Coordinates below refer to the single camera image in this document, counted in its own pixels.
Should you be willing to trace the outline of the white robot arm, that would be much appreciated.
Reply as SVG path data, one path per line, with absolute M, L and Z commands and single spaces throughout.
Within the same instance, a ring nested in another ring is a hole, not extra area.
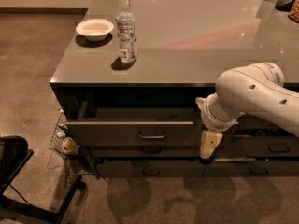
M 206 128 L 201 134 L 200 157 L 208 159 L 222 133 L 249 114 L 299 136 L 299 93 L 284 87 L 284 74 L 274 63 L 255 63 L 223 72 L 216 92 L 195 99 Z

